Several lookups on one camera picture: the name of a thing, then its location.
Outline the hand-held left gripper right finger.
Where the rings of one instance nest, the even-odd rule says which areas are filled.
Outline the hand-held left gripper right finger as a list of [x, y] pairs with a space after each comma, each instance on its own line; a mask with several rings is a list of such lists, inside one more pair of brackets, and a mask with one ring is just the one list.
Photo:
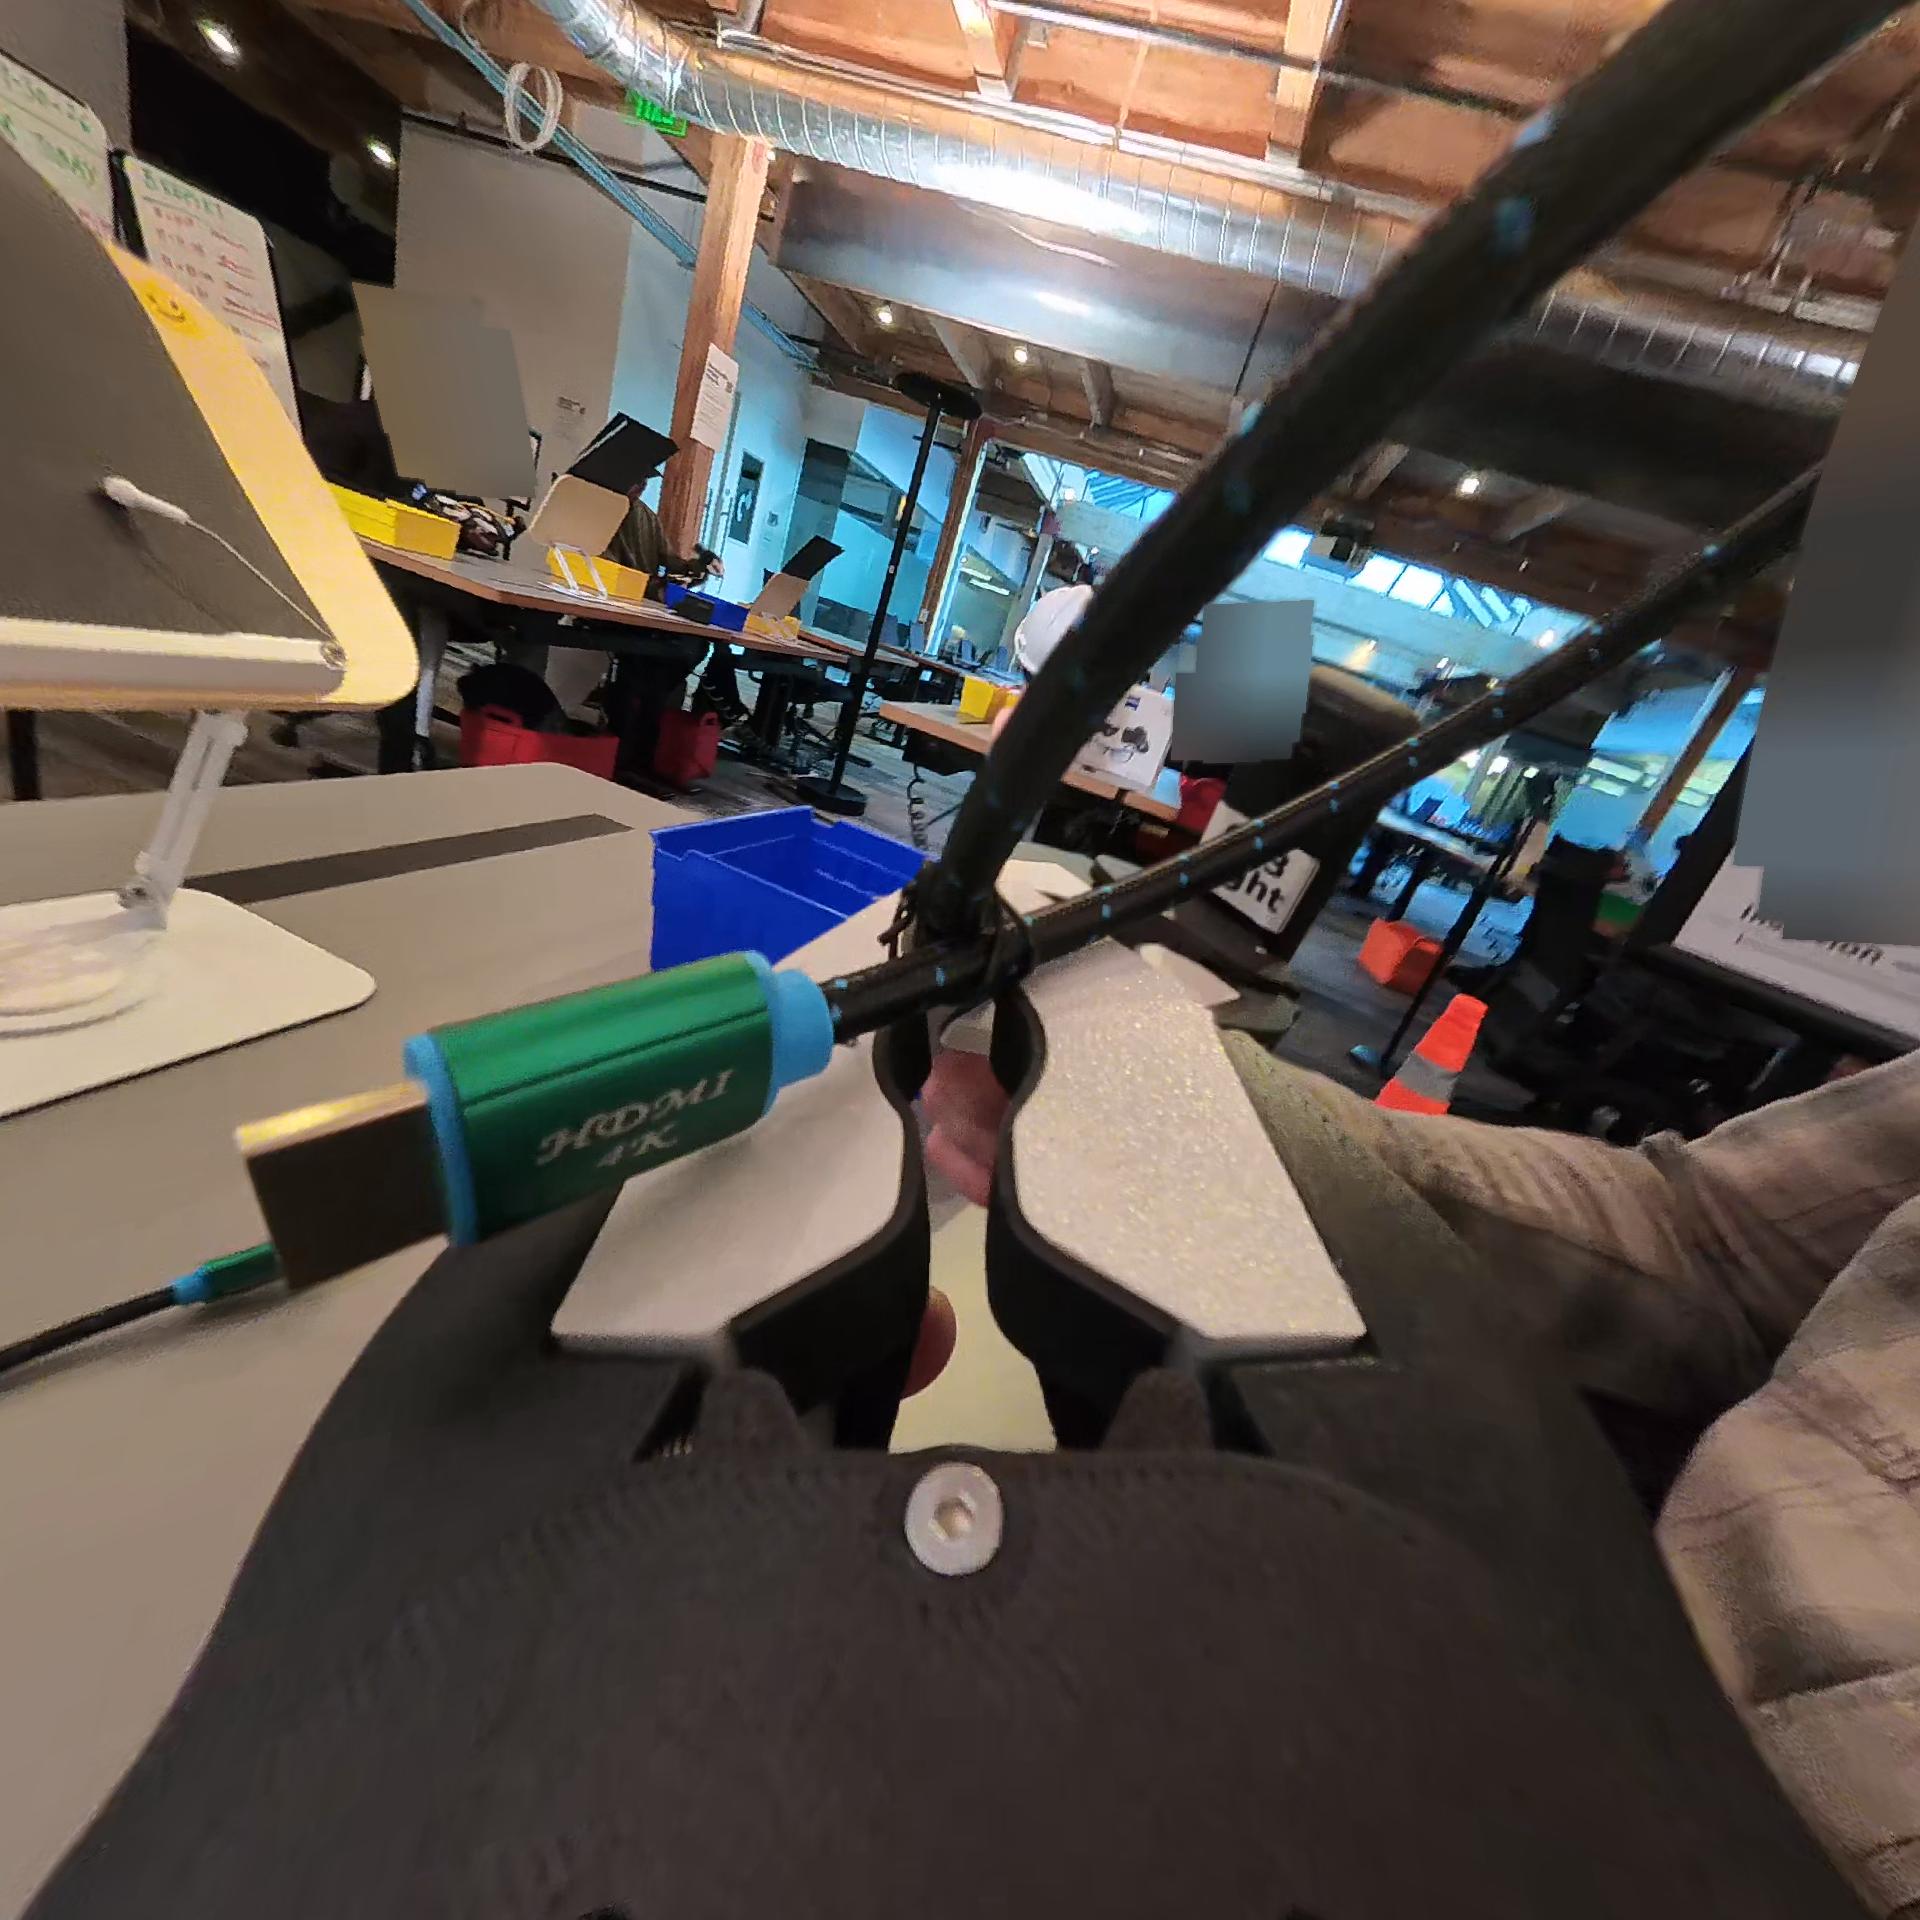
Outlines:
[[1009, 1094], [988, 1299], [1063, 1450], [1141, 1376], [1356, 1359], [1370, 1335], [1213, 1016], [1164, 975], [1031, 975], [994, 1003]]

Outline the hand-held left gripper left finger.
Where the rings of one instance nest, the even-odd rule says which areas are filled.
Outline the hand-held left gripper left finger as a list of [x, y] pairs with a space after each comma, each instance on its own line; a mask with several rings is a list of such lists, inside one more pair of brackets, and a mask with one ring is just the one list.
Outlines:
[[844, 1450], [885, 1450], [931, 1296], [907, 1015], [777, 1093], [745, 1134], [628, 1182], [552, 1332], [564, 1352], [755, 1368]]

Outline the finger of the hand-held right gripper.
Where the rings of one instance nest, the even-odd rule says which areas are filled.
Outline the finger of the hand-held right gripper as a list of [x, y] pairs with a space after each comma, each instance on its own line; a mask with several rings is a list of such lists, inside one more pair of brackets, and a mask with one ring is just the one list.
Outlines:
[[1132, 954], [1205, 1007], [1217, 1024], [1231, 1024], [1231, 1010], [1242, 1006], [1240, 987], [1183, 951], [1164, 944], [1141, 944]]
[[1093, 884], [1065, 855], [1015, 855], [965, 920], [1125, 920], [1113, 887]]

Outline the person's right forearm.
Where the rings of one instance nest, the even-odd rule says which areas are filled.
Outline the person's right forearm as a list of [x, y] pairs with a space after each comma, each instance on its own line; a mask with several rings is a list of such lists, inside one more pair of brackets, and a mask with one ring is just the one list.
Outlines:
[[1427, 1200], [1583, 1389], [1695, 1428], [1916, 1200], [1916, 1054], [1695, 1141], [1612, 1144], [1387, 1111], [1243, 1035], [1228, 1051], [1249, 1096], [1303, 1096]]

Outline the person's right hand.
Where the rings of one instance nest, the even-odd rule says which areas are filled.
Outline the person's right hand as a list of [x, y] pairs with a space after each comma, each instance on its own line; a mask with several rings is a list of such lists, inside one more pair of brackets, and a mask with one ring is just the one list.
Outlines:
[[993, 1200], [1004, 1117], [1010, 1108], [993, 1059], [943, 1047], [919, 1093], [925, 1160], [975, 1207]]

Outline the black twist tie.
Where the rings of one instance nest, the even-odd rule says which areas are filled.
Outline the black twist tie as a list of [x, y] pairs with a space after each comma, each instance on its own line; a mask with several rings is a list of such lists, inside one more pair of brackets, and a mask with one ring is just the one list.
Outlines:
[[907, 947], [883, 968], [875, 1024], [911, 1016], [965, 1016], [1020, 986], [1040, 962], [1031, 918], [1000, 890], [939, 926], [925, 915], [903, 924]]

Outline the small orange cone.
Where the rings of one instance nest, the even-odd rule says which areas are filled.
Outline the small orange cone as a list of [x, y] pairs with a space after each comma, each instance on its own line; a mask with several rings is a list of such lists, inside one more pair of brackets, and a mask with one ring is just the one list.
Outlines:
[[1453, 994], [1384, 1084], [1376, 1094], [1376, 1106], [1424, 1117], [1447, 1115], [1457, 1084], [1474, 1054], [1485, 1015], [1489, 1006], [1483, 999], [1465, 991]]

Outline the white hard hat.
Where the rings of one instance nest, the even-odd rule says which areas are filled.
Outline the white hard hat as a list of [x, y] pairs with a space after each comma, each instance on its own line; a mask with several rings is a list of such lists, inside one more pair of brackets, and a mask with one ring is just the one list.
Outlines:
[[1042, 592], [1015, 626], [1015, 666], [1025, 679], [1039, 676], [1065, 636], [1085, 618], [1096, 598], [1091, 583], [1069, 583]]

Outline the blue plastic bin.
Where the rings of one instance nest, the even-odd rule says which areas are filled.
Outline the blue plastic bin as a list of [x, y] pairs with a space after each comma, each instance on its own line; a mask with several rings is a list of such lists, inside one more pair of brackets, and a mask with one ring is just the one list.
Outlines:
[[775, 806], [653, 832], [649, 966], [723, 954], [781, 962], [900, 892], [924, 852], [865, 822]]

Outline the black pole stand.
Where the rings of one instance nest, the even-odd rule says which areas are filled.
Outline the black pole stand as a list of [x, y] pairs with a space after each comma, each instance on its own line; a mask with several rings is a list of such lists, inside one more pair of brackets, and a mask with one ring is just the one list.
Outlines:
[[898, 572], [905, 558], [907, 541], [915, 533], [915, 514], [922, 500], [928, 459], [939, 436], [939, 424], [946, 416], [961, 423], [972, 423], [979, 419], [979, 397], [969, 387], [955, 387], [946, 379], [925, 375], [922, 370], [903, 370], [897, 375], [897, 391], [903, 397], [916, 403], [924, 412], [916, 459], [907, 486], [903, 491], [903, 504], [897, 514], [897, 533], [891, 540], [887, 567], [883, 572], [881, 594], [871, 615], [868, 637], [855, 661], [848, 695], [841, 701], [841, 710], [832, 734], [832, 764], [825, 772], [799, 774], [793, 782], [795, 792], [803, 803], [813, 806], [818, 813], [832, 819], [859, 819], [865, 816], [868, 805], [867, 792], [848, 782], [848, 762], [853, 754], [853, 740], [857, 732], [857, 719], [861, 716], [865, 698], [873, 682], [873, 670], [877, 663], [887, 618], [897, 596]]

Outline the brown cardboard sheet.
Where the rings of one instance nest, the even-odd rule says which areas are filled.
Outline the brown cardboard sheet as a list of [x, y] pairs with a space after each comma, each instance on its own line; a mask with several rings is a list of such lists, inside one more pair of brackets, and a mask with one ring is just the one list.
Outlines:
[[680, 444], [616, 413], [539, 499], [522, 540], [599, 558], [626, 520], [633, 499], [675, 458]]
[[780, 573], [771, 575], [756, 592], [749, 604], [749, 613], [763, 620], [785, 620], [795, 615], [807, 587], [811, 587], [825, 567], [841, 552], [844, 546], [834, 540], [824, 535], [807, 540], [787, 560], [787, 565], [781, 565]]

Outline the white instruction sign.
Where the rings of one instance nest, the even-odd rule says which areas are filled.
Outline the white instruction sign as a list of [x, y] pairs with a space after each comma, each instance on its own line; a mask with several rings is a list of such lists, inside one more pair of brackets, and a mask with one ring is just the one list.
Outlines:
[[1760, 868], [1721, 863], [1675, 933], [1675, 951], [1916, 1039], [1917, 949], [1793, 939], [1763, 916], [1760, 877]]

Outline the wood-rimmed black board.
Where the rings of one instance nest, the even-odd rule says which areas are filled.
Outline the wood-rimmed black board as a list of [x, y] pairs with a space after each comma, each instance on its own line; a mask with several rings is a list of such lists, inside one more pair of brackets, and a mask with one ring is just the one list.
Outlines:
[[4, 148], [4, 706], [375, 710], [417, 675], [237, 336]]

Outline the handwritten whiteboard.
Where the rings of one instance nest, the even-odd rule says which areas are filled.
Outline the handwritten whiteboard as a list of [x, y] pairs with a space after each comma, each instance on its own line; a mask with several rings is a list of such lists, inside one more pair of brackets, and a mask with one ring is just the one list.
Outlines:
[[2, 54], [2, 138], [104, 243], [117, 239], [113, 143], [101, 116]]
[[117, 166], [144, 258], [235, 333], [288, 419], [299, 424], [298, 376], [263, 224], [130, 150], [117, 152]]

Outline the round silver duct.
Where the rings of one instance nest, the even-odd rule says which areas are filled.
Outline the round silver duct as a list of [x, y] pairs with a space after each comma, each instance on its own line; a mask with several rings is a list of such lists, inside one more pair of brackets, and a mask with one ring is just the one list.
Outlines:
[[[1361, 296], [1427, 222], [1424, 207], [1293, 166], [975, 101], [752, 35], [707, 39], [645, 5], [539, 12], [609, 78], [711, 132], [1298, 295]], [[1869, 340], [1869, 327], [1808, 319], [1776, 295], [1715, 295], [1609, 256], [1560, 279], [1519, 330], [1609, 367], [1802, 413], [1845, 405]]]

